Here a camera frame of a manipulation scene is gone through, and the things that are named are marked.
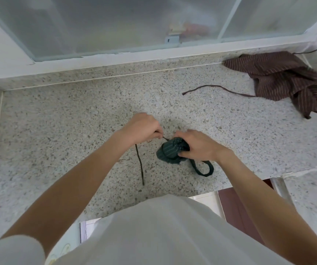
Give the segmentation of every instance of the dark green cloth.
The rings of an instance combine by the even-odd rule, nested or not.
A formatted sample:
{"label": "dark green cloth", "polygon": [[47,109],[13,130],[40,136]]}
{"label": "dark green cloth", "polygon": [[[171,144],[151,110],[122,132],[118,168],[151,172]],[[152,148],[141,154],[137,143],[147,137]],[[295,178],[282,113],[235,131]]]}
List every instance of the dark green cloth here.
{"label": "dark green cloth", "polygon": [[[181,151],[190,151],[190,147],[184,139],[175,137],[163,143],[162,146],[156,152],[156,156],[158,159],[165,161],[167,163],[179,164],[181,161],[187,160],[187,158],[184,158],[178,155],[178,153],[180,153]],[[203,161],[210,168],[210,171],[207,174],[201,173],[196,168],[196,164],[194,160],[189,159],[189,161],[191,165],[193,166],[194,170],[196,171],[196,173],[200,176],[208,177],[212,175],[212,173],[214,172],[214,166],[209,161]]]}

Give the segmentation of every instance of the terrazzo floor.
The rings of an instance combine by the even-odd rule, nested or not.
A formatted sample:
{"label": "terrazzo floor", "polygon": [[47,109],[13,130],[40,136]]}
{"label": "terrazzo floor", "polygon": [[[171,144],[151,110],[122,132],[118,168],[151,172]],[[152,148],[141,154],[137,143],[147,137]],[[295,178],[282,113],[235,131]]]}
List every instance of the terrazzo floor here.
{"label": "terrazzo floor", "polygon": [[[305,120],[289,99],[246,98],[220,84],[253,94],[247,74],[221,64],[6,91],[0,117],[0,235],[57,179],[120,129],[135,112],[161,123],[165,137],[198,129],[231,147],[260,178],[317,166],[317,114]],[[166,164],[155,152],[164,140],[139,145],[116,163],[84,211],[105,217],[149,198],[194,196],[230,187],[215,166],[197,176],[189,162]]]}

